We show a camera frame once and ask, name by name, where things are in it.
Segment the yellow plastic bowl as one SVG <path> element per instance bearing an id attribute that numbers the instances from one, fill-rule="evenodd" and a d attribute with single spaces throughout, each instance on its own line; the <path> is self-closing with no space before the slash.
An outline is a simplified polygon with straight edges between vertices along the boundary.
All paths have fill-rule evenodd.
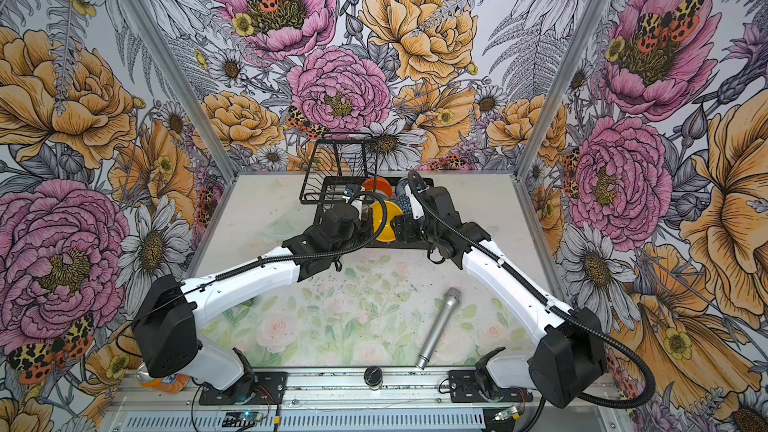
<path id="1" fill-rule="evenodd" d="M 382 230 L 376 237 L 379 243 L 393 243 L 396 235 L 391 222 L 394 218 L 403 214 L 402 209 L 392 201 L 374 202 L 371 207 L 372 227 L 376 233 L 380 228 Z"/>

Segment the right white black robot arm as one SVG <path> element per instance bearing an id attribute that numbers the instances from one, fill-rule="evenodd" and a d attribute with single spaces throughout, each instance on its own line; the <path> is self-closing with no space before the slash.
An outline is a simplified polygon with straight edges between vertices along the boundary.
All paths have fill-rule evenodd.
<path id="1" fill-rule="evenodd" d="M 487 396 L 503 389 L 529 388 L 558 408 L 580 399 L 598 406 L 606 400 L 589 387 L 607 371 L 605 346 L 595 332 L 591 312 L 573 312 L 563 301 L 532 281 L 475 222 L 462 221 L 449 191 L 430 187 L 416 173 L 405 188 L 411 212 L 396 219 L 397 237 L 428 243 L 441 261 L 450 261 L 484 284 L 514 313 L 534 343 L 533 354 L 519 358 L 504 347 L 481 358 L 475 377 Z"/>

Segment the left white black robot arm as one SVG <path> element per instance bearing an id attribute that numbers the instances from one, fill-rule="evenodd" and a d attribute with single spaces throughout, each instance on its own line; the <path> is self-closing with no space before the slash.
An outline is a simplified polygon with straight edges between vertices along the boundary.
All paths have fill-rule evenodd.
<path id="1" fill-rule="evenodd" d="M 153 379 L 186 375 L 228 404 L 246 403 L 257 388 L 248 359 L 237 348 L 218 347 L 203 328 L 248 299 L 339 268 L 342 256 L 375 242 L 388 224 L 387 211 L 376 220 L 371 209 L 341 203 L 255 260 L 203 277 L 155 280 L 131 325 L 146 373 Z"/>

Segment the orange plastic bowl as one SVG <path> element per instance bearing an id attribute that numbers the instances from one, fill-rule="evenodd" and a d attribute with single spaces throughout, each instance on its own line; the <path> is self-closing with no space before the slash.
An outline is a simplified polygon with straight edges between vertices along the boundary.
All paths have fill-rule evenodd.
<path id="1" fill-rule="evenodd" d="M 365 179 L 362 183 L 362 188 L 366 191 L 375 192 L 387 198 L 391 198 L 393 195 L 393 186 L 387 179 L 381 176 L 369 177 Z"/>

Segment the blue triangle pattern bowl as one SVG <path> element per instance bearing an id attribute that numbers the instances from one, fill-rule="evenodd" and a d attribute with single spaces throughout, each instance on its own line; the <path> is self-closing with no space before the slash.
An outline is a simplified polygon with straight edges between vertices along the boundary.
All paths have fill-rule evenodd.
<path id="1" fill-rule="evenodd" d="M 400 208 L 400 210 L 403 212 L 404 215 L 411 216 L 412 215 L 412 206 L 410 198 L 405 195 L 397 195 L 395 198 L 395 204 Z"/>

